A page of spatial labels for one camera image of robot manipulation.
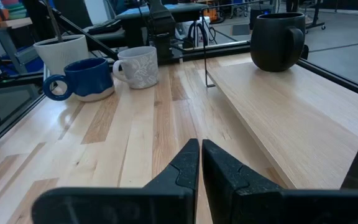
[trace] chair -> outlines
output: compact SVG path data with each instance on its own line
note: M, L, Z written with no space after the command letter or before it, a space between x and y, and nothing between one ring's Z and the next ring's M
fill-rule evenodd
M83 30L87 31L93 27L84 0L54 0L53 3L55 8L60 11L64 17ZM110 48L124 47L127 45L125 31L122 28L116 32L107 32L92 36Z

